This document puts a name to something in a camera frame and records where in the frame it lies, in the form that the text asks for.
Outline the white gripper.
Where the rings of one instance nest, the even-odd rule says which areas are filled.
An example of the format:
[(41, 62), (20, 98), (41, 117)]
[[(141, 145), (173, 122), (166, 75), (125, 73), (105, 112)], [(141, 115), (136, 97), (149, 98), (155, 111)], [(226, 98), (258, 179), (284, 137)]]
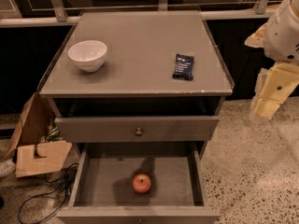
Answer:
[(299, 0), (283, 0), (275, 13), (245, 40), (277, 61), (266, 73), (253, 114), (271, 119), (299, 85)]

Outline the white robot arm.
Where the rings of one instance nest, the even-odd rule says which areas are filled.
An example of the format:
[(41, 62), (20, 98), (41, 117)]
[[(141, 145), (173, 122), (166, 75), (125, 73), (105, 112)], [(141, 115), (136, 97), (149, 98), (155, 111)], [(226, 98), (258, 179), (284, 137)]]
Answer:
[(283, 0), (245, 45), (263, 48), (264, 55), (275, 62), (258, 74), (250, 105), (249, 119), (263, 123), (299, 85), (299, 0)]

